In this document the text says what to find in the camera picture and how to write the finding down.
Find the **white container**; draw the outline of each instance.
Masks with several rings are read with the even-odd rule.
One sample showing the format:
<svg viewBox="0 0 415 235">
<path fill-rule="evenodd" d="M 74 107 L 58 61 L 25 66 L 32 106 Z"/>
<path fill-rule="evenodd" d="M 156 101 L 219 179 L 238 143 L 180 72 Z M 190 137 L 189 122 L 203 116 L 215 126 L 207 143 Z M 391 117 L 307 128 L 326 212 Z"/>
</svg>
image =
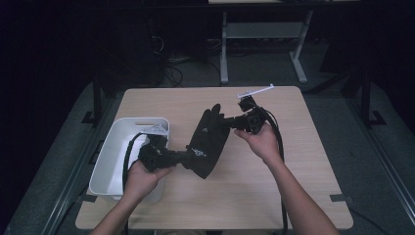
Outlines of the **white container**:
<svg viewBox="0 0 415 235">
<path fill-rule="evenodd" d="M 123 194 L 122 169 L 129 141 L 143 129 L 159 124 L 165 130 L 169 130 L 168 121 L 162 117 L 125 117 L 113 123 L 89 181 L 89 189 L 93 194 L 114 200 L 121 198 Z M 128 167 L 137 160 L 141 146 L 147 142 L 148 138 L 145 134 L 135 140 Z M 163 187 L 164 178 L 159 181 L 156 189 L 143 199 L 143 202 L 155 203 L 159 201 Z"/>
</svg>

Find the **wooden table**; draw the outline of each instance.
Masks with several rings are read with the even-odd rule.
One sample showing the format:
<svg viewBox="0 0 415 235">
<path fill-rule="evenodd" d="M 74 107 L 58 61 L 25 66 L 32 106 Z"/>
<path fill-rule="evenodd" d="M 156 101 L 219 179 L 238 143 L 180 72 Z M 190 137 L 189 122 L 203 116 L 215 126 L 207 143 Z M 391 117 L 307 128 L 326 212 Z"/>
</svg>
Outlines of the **wooden table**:
<svg viewBox="0 0 415 235">
<path fill-rule="evenodd" d="M 125 92 L 115 119 L 161 117 L 170 122 L 169 149 L 184 150 L 205 109 L 219 103 L 225 117 L 242 112 L 237 94 L 262 87 L 132 89 Z M 275 87 L 254 95 L 278 120 L 286 163 L 300 184 L 338 228 L 350 228 L 335 174 L 296 87 Z M 248 144 L 230 133 L 211 175 L 203 180 L 179 165 L 167 176 L 155 204 L 142 203 L 129 219 L 132 229 L 277 229 L 282 228 L 280 194 L 265 164 Z M 115 201 L 98 197 L 83 202 L 76 226 L 95 227 Z"/>
</svg>

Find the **black glove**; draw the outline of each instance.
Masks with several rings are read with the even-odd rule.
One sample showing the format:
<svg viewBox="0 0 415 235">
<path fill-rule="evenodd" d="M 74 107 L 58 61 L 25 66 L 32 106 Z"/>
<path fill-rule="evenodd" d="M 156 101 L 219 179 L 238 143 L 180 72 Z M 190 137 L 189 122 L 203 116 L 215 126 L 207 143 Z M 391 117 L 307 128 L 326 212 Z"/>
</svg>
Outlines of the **black glove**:
<svg viewBox="0 0 415 235">
<path fill-rule="evenodd" d="M 203 179 L 214 169 L 229 136 L 230 127 L 221 125 L 223 117 L 219 104 L 214 105 L 211 110 L 205 110 L 187 146 L 186 154 L 191 158 L 182 164 Z"/>
</svg>

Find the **forearm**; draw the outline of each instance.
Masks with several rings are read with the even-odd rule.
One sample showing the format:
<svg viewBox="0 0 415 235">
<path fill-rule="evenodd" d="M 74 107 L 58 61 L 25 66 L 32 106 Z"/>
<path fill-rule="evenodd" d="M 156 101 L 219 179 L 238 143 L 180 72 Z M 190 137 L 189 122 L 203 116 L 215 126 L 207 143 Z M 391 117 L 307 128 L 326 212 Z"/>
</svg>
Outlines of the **forearm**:
<svg viewBox="0 0 415 235">
<path fill-rule="evenodd" d="M 92 234 L 114 235 L 120 234 L 124 224 L 138 204 L 123 201 L 122 199 L 110 210 L 101 222 L 91 232 Z"/>
<path fill-rule="evenodd" d="M 267 165 L 277 182 L 296 234 L 339 234 L 330 218 L 304 191 L 282 161 Z"/>
</svg>

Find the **gray carpet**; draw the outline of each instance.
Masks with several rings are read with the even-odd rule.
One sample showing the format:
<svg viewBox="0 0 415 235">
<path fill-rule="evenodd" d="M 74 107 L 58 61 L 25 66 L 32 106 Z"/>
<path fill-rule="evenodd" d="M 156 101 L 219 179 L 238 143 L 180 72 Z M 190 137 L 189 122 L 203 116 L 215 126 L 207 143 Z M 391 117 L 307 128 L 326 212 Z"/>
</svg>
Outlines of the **gray carpet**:
<svg viewBox="0 0 415 235">
<path fill-rule="evenodd" d="M 273 83 L 277 86 L 294 85 L 306 90 L 333 76 L 318 72 L 326 45 L 307 44 L 300 60 L 309 81 L 306 84 L 299 83 L 288 56 L 288 51 L 292 48 L 293 43 L 288 43 L 277 48 L 279 53 L 229 57 L 228 86 L 263 86 Z M 176 66 L 183 73 L 182 86 L 218 86 L 218 59 L 218 56 L 214 56 L 209 58 L 209 63 L 189 62 Z M 373 224 L 375 223 L 385 229 L 388 232 L 386 234 L 415 234 L 414 224 L 395 194 L 378 152 L 371 145 L 368 130 L 353 108 L 358 104 L 359 97 L 342 97 L 340 90 L 343 85 L 344 82 L 341 81 L 317 95 L 304 95 L 334 173 L 347 197 L 347 204 L 355 211 L 352 213 L 353 227 L 341 232 L 383 234 Z M 160 87 L 171 87 L 171 82 L 166 79 Z M 81 202 L 78 195 L 82 195 L 83 189 L 87 187 L 93 169 L 93 165 L 88 162 L 91 158 L 96 158 L 96 146 L 100 140 L 105 139 L 121 98 L 122 91 L 113 98 L 103 97 L 104 117 L 98 126 L 93 127 L 92 124 L 81 123 L 85 113 L 93 110 L 92 87 L 89 85 L 85 88 L 33 179 L 6 234 L 55 233 L 54 229 L 49 230 L 50 215 L 53 214 L 55 205 L 62 205 L 62 202 L 57 202 L 60 198 L 66 198 L 68 202 L 64 204 L 62 219 L 52 219 L 56 222 L 56 234 L 88 233 L 74 225 Z M 402 181 L 414 195 L 414 135 L 393 110 L 386 94 L 376 85 L 372 85 L 371 109 L 379 111 L 387 125 L 373 126 L 369 131 L 376 135 Z M 79 163 L 82 168 L 73 171 Z M 72 182 L 68 182 L 70 177 L 74 178 Z M 66 184 L 72 184 L 72 190 L 63 195 L 62 190 Z M 151 232 L 131 231 L 131 234 L 149 233 Z"/>
</svg>

